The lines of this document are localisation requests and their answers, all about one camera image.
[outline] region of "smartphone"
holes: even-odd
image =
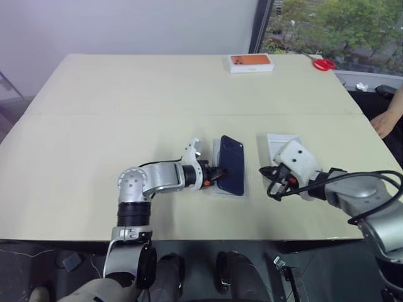
[[[221,137],[219,167],[228,175],[218,179],[217,186],[226,192],[242,196],[244,194],[244,146],[227,135]]]

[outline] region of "shoe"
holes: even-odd
[[[34,288],[28,302],[50,302],[48,289],[45,286]]]

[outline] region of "scissors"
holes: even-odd
[[[336,63],[334,63],[333,61],[330,61],[328,59],[315,59],[314,57],[310,56],[309,54],[307,54],[305,52],[303,52],[303,54],[312,60],[312,65],[317,70],[328,71],[328,70],[336,68]]]

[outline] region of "orange part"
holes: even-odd
[[[233,55],[231,61],[234,65],[270,64],[269,58],[265,55]]]

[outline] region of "table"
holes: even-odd
[[[176,159],[193,137],[211,160],[223,134],[244,143],[248,198],[157,195],[153,239],[361,238],[325,201],[266,196],[266,134],[299,134],[324,170],[401,169],[332,73],[272,59],[272,73],[235,75],[216,55],[68,56],[0,145],[0,238],[109,240],[122,170]]]

